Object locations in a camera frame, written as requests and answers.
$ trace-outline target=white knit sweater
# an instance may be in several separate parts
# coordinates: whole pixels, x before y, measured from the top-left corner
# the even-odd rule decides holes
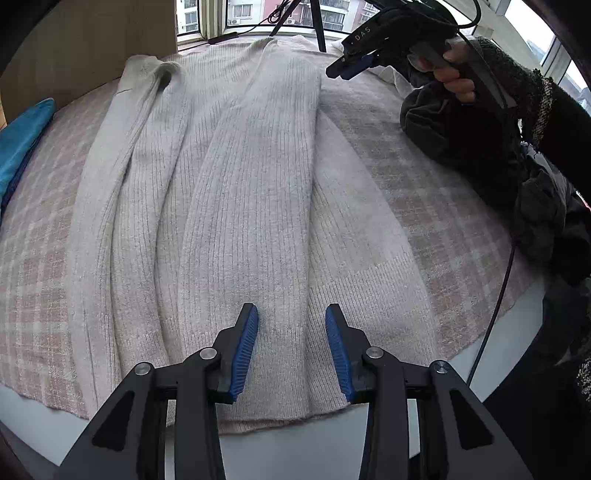
[[[340,303],[405,361],[436,351],[400,225],[289,41],[128,60],[88,155],[68,248],[77,377],[93,414],[139,361],[211,345],[244,302],[259,334],[223,432],[342,408],[324,333]]]

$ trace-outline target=black cable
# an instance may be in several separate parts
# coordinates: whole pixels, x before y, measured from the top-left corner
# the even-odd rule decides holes
[[[509,263],[507,264],[507,270],[505,271],[505,278],[503,279],[503,285],[501,285],[501,290],[499,292],[499,297],[497,298],[495,310],[492,313],[491,321],[488,324],[488,328],[486,329],[486,333],[480,344],[480,349],[478,350],[478,354],[472,364],[472,368],[470,369],[470,373],[468,374],[468,379],[466,380],[466,385],[468,387],[472,383],[472,378],[474,378],[474,373],[476,373],[476,367],[478,367],[478,363],[480,362],[480,358],[482,353],[484,352],[484,348],[486,347],[486,343],[488,341],[488,337],[491,336],[492,327],[495,324],[496,316],[499,314],[499,309],[501,308],[501,302],[503,301],[503,296],[505,295],[505,289],[507,288],[507,282],[509,281],[509,274],[511,273],[511,266],[513,265],[513,257],[515,256],[515,242],[511,244],[511,254],[509,255]]]
[[[253,31],[256,27],[260,27],[263,23],[269,22],[271,25],[275,25],[280,18],[283,16],[283,11],[287,8],[287,6],[291,3],[291,0],[283,0],[279,5],[277,5],[276,9],[274,9],[266,18],[263,18],[259,23],[257,23],[254,27],[244,32],[240,32],[237,36],[244,35],[245,33],[249,33]]]
[[[470,23],[468,23],[466,25],[457,25],[457,24],[450,23],[441,16],[440,16],[441,20],[437,20],[436,18],[429,17],[428,15],[425,15],[422,12],[415,10],[415,9],[412,9],[412,11],[418,15],[421,15],[422,17],[428,18],[432,22],[439,23],[439,24],[445,25],[447,27],[457,28],[458,30],[461,28],[464,29],[464,28],[477,27],[480,22],[480,19],[482,18],[482,9],[480,8],[480,4],[478,3],[478,0],[472,0],[472,1],[474,2],[474,6],[476,7],[476,16],[475,16],[474,20],[472,20]]]

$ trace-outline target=pink plaid bedspread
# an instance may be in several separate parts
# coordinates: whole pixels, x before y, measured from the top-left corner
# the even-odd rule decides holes
[[[63,108],[41,139],[0,226],[0,382],[86,417],[76,381],[64,289],[65,246],[86,155],[117,81]],[[401,99],[370,73],[325,79],[320,108],[365,162],[404,227],[449,358],[484,330],[509,255],[503,223],[456,173],[402,133]],[[519,257],[502,312],[535,274]]]

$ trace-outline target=blue pillow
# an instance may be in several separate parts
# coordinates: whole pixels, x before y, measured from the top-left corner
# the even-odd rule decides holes
[[[53,98],[42,100],[0,130],[0,216],[55,110]]]

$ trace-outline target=human hand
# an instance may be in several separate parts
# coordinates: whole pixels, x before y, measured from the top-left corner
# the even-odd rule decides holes
[[[457,37],[449,41],[452,49],[443,54],[443,58],[450,63],[464,63],[468,60],[470,47],[463,39]],[[413,66],[423,72],[433,72],[437,80],[442,82],[443,86],[452,93],[456,94],[458,100],[464,103],[471,103],[476,100],[474,91],[474,82],[470,79],[462,78],[458,69],[452,66],[435,67],[430,61],[417,59]]]

